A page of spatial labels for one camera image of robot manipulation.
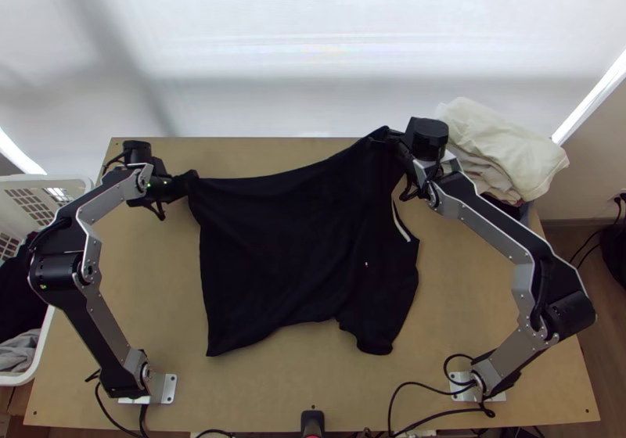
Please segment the white wall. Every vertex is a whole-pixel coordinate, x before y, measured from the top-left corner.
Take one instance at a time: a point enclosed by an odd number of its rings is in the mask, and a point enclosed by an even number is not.
[[[538,201],[544,220],[612,218],[612,198],[626,188],[626,81],[563,145],[570,166]]]
[[[550,135],[624,0],[0,0],[0,128],[94,177],[111,136],[359,136],[463,95]]]

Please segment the black shirt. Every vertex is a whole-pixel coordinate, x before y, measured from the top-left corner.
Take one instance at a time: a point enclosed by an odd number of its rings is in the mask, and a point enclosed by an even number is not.
[[[207,356],[330,318],[359,349],[390,353],[418,283],[419,241],[391,197],[403,175],[382,127],[294,171],[191,180]]]

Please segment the gray cloth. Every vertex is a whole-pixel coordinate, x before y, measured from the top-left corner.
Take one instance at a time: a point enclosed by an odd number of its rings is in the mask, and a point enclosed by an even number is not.
[[[0,372],[23,372],[31,366],[40,328],[33,328],[0,343]]]

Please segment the plastic basket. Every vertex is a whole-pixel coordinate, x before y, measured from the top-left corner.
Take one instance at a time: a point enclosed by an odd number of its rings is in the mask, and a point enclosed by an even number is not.
[[[79,176],[0,177],[0,264],[16,254],[29,233],[47,226],[60,207],[92,187],[90,179]],[[54,307],[48,306],[31,366],[21,373],[0,372],[0,386],[19,386],[33,379],[54,311]]]

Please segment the tabletop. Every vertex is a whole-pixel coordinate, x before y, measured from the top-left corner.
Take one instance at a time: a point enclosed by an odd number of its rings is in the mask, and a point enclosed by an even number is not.
[[[354,138],[137,138],[152,143],[168,172],[196,169],[201,177],[252,177],[323,160]],[[124,138],[111,140],[108,160]],[[186,199],[166,206],[159,222],[149,211],[119,206],[95,225],[103,243],[101,290],[135,348],[157,371],[178,375],[171,405],[151,406],[152,430],[288,432],[315,406],[329,431],[387,429],[387,405],[404,381],[447,389],[444,359],[478,356],[516,327],[510,292],[513,266],[459,221],[443,218],[417,199],[398,212],[421,240],[419,286],[389,355],[361,352],[336,321],[281,328],[252,346],[205,357],[207,317],[200,285],[200,228]],[[542,234],[537,214],[531,227]],[[57,311],[29,400],[25,423],[112,428],[83,380],[97,364],[64,314]],[[136,429],[139,406],[105,405]],[[393,428],[439,411],[471,404],[405,388],[394,405]],[[439,418],[429,428],[483,428],[599,420],[577,337],[528,365],[507,400],[490,405],[495,418],[470,413]]]

